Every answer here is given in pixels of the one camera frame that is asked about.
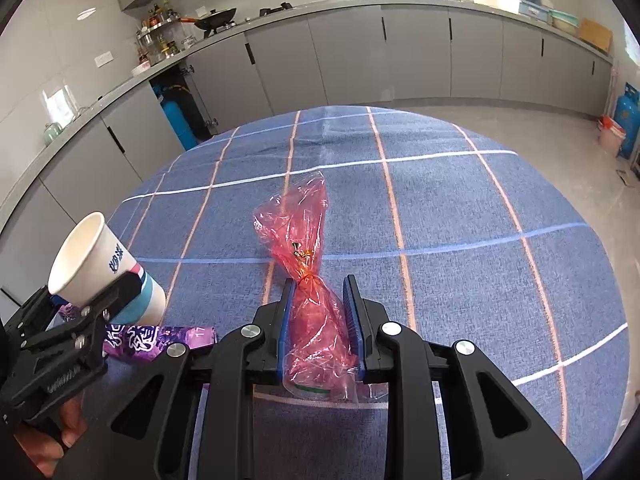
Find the person's left hand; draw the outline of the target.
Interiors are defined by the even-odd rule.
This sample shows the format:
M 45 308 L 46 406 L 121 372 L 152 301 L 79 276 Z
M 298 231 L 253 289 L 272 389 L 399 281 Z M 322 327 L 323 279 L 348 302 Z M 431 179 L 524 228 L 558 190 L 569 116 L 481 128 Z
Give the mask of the person's left hand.
M 46 478 L 53 476 L 58 462 L 62 460 L 63 446 L 71 448 L 87 430 L 88 425 L 82 414 L 84 397 L 83 393 L 79 393 L 61 406 L 61 443 L 32 427 L 21 426 L 14 432 L 20 447 Z

